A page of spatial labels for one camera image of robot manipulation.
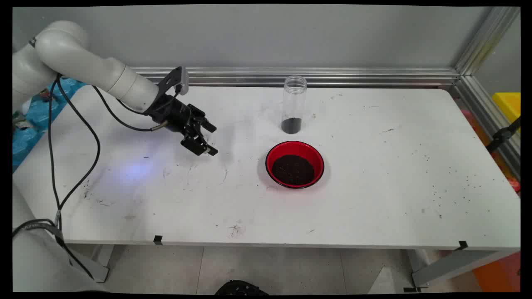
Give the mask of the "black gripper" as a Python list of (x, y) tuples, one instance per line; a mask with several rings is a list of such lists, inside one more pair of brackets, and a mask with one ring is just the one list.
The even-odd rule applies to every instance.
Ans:
[(198, 127), (203, 127), (213, 133), (217, 127), (211, 124), (206, 118), (206, 113), (196, 106), (183, 104), (177, 98), (164, 94), (154, 100), (144, 114), (158, 124), (166, 123), (166, 129), (183, 134), (181, 146), (195, 155), (209, 154), (215, 156), (218, 153), (216, 148), (205, 141), (201, 131), (197, 131)]

